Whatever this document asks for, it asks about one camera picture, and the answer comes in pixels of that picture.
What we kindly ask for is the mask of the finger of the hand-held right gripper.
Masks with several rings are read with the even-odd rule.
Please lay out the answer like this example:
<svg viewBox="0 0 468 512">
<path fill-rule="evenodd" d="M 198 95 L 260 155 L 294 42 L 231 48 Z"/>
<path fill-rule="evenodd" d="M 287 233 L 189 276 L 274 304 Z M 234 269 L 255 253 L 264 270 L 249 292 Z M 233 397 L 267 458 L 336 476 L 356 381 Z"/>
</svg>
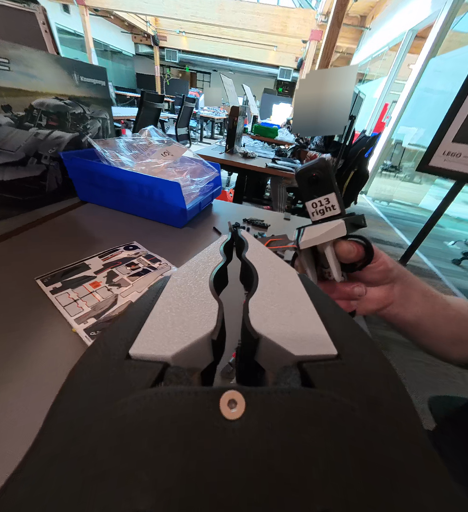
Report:
<svg viewBox="0 0 468 512">
<path fill-rule="evenodd" d="M 332 242 L 347 235 L 345 220 L 337 219 L 298 228 L 296 245 L 306 249 Z"/>
</svg>

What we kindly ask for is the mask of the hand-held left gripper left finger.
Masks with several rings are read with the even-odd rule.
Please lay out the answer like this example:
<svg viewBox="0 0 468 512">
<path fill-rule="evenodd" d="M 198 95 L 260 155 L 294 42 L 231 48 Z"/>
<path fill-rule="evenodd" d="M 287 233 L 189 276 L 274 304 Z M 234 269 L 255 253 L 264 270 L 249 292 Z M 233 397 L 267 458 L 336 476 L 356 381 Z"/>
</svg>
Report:
<svg viewBox="0 0 468 512">
<path fill-rule="evenodd" d="M 220 294 L 234 246 L 232 234 L 222 235 L 172 274 L 129 350 L 132 359 L 184 368 L 213 385 L 226 338 Z"/>
</svg>

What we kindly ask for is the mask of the person's right forearm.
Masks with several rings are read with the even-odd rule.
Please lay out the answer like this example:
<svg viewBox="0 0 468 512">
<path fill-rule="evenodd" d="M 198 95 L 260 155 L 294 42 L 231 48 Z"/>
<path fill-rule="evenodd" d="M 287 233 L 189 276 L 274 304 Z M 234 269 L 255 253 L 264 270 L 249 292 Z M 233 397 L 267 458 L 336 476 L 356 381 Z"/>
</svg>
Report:
<svg viewBox="0 0 468 512">
<path fill-rule="evenodd" d="M 468 301 L 442 294 L 391 263 L 392 301 L 382 317 L 430 355 L 468 367 Z"/>
</svg>

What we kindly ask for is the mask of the toy car set box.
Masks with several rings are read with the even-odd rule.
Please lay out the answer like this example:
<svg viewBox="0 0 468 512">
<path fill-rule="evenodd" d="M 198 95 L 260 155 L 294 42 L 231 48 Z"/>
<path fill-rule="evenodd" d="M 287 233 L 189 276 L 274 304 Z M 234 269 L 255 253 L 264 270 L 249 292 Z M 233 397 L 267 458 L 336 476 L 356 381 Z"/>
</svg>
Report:
<svg viewBox="0 0 468 512">
<path fill-rule="evenodd" d="M 0 221 L 77 196 L 61 153 L 115 134 L 107 70 L 0 40 Z"/>
</svg>

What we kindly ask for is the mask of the person's right hand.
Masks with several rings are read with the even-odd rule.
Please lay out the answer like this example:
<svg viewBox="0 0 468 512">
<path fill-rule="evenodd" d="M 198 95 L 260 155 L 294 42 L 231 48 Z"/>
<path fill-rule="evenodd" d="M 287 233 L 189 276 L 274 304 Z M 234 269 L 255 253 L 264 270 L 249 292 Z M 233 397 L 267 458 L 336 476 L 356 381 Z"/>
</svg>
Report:
<svg viewBox="0 0 468 512">
<path fill-rule="evenodd" d="M 394 300 L 394 289 L 404 268 L 384 252 L 370 244 L 371 262 L 364 268 L 346 273 L 344 281 L 318 281 L 317 285 L 342 310 L 359 315 L 372 315 L 384 311 Z"/>
</svg>

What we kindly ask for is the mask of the black backpack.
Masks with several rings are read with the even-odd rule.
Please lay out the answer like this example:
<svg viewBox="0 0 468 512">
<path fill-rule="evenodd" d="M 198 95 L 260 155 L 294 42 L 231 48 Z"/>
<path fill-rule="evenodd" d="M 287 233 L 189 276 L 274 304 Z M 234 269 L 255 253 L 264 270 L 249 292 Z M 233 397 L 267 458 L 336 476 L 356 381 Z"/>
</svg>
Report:
<svg viewBox="0 0 468 512">
<path fill-rule="evenodd" d="M 336 172 L 337 185 L 346 209 L 357 203 L 359 193 L 369 179 L 368 163 L 380 135 L 381 132 L 375 132 L 369 136 L 362 131 Z"/>
</svg>

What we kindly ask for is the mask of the pile of black pins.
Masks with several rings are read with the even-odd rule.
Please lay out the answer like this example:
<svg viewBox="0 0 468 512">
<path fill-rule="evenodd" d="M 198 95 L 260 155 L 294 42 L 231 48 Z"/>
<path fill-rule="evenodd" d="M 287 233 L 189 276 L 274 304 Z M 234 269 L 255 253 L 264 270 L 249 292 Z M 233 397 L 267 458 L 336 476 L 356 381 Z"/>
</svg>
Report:
<svg viewBox="0 0 468 512">
<path fill-rule="evenodd" d="M 249 217 L 244 218 L 242 221 L 227 221 L 226 228 L 220 229 L 217 226 L 212 227 L 212 231 L 218 236 L 224 234 L 230 234 L 233 238 L 237 237 L 240 232 L 244 231 L 251 234 L 255 238 L 266 238 L 268 237 L 268 229 L 270 224 L 264 219 Z"/>
</svg>

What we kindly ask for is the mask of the wooden office table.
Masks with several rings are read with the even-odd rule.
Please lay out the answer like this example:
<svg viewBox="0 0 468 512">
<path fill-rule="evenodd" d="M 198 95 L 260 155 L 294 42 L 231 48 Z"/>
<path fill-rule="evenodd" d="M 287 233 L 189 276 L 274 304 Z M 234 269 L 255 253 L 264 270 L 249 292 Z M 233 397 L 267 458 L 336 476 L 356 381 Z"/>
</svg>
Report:
<svg viewBox="0 0 468 512">
<path fill-rule="evenodd" d="M 294 178 L 293 172 L 267 167 L 271 163 L 268 158 L 256 157 L 254 159 L 243 158 L 239 154 L 225 152 L 224 144 L 212 144 L 193 150 L 202 159 L 217 163 L 222 170 L 237 174 L 234 187 L 233 202 L 242 204 L 244 201 L 258 206 L 268 206 L 269 201 L 264 200 L 260 194 L 254 192 L 255 182 L 268 182 L 269 177 Z"/>
</svg>

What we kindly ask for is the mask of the sticker sheet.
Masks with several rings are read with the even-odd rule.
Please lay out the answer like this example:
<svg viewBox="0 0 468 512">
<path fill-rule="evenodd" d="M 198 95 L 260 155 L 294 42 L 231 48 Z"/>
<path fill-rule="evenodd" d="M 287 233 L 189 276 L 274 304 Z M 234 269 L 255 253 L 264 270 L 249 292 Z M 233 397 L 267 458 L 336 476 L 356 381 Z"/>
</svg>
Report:
<svg viewBox="0 0 468 512">
<path fill-rule="evenodd" d="M 89 346 L 129 305 L 177 268 L 133 241 L 36 278 Z"/>
</svg>

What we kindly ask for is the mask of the black upright box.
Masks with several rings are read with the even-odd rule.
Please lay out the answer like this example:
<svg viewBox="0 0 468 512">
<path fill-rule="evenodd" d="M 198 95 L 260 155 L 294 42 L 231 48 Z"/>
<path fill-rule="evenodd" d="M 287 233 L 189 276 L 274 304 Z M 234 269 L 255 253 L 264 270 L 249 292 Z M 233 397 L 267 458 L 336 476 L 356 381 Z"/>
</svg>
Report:
<svg viewBox="0 0 468 512">
<path fill-rule="evenodd" d="M 235 154 L 242 147 L 244 121 L 247 106 L 232 106 L 228 116 L 225 140 L 225 154 Z"/>
</svg>

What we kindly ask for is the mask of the white board easel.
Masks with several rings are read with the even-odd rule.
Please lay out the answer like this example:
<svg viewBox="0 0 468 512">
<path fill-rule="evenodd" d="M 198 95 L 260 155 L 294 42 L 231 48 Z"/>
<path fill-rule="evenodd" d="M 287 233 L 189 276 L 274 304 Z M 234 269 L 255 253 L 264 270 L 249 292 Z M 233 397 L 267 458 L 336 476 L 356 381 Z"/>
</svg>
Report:
<svg viewBox="0 0 468 512">
<path fill-rule="evenodd" d="M 236 92 L 233 80 L 229 76 L 226 76 L 222 73 L 220 73 L 220 79 L 224 86 L 226 98 L 227 98 L 227 101 L 228 101 L 230 107 L 239 106 L 239 99 L 237 96 L 237 92 Z"/>
<path fill-rule="evenodd" d="M 259 108 L 256 104 L 256 99 L 251 91 L 251 88 L 244 83 L 242 84 L 242 87 L 243 87 L 244 94 L 248 100 L 248 106 L 249 106 L 251 115 L 259 117 Z"/>
</svg>

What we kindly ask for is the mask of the blue plastic bin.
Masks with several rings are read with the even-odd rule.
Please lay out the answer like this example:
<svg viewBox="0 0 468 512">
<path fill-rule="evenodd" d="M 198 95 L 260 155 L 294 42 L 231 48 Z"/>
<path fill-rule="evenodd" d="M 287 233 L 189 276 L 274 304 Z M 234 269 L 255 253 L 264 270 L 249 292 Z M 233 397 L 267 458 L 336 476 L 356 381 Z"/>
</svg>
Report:
<svg viewBox="0 0 468 512">
<path fill-rule="evenodd" d="M 220 165 L 211 185 L 189 204 L 178 183 L 102 163 L 94 149 L 61 152 L 81 201 L 182 228 L 205 210 L 222 190 Z"/>
</svg>

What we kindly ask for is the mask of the black framed marker sign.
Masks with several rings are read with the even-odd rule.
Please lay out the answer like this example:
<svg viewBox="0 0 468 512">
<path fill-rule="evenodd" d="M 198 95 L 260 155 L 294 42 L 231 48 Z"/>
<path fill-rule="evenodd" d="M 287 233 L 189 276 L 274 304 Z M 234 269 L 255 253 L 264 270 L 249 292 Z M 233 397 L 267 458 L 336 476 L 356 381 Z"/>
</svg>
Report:
<svg viewBox="0 0 468 512">
<path fill-rule="evenodd" d="M 424 153 L 417 171 L 454 181 L 399 259 L 407 265 L 462 188 L 468 184 L 468 75 Z"/>
</svg>

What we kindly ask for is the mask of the crumpled clear plastic bags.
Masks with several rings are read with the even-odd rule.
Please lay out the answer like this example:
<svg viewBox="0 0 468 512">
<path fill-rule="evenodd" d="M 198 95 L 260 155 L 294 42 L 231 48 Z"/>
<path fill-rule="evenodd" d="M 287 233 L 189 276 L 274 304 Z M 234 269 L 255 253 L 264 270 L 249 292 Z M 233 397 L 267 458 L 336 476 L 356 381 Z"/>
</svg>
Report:
<svg viewBox="0 0 468 512">
<path fill-rule="evenodd" d="M 86 138 L 105 164 L 178 183 L 186 204 L 222 185 L 217 169 L 155 126 L 131 137 Z"/>
</svg>

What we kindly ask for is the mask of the brown flight case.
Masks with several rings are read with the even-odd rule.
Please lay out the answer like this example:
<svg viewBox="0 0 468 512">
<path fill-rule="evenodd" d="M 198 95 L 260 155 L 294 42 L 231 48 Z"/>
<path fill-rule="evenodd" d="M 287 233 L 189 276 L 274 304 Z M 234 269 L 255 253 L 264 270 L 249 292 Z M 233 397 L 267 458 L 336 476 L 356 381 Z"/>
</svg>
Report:
<svg viewBox="0 0 468 512">
<path fill-rule="evenodd" d="M 0 40 L 60 54 L 47 12 L 38 1 L 0 1 Z"/>
</svg>

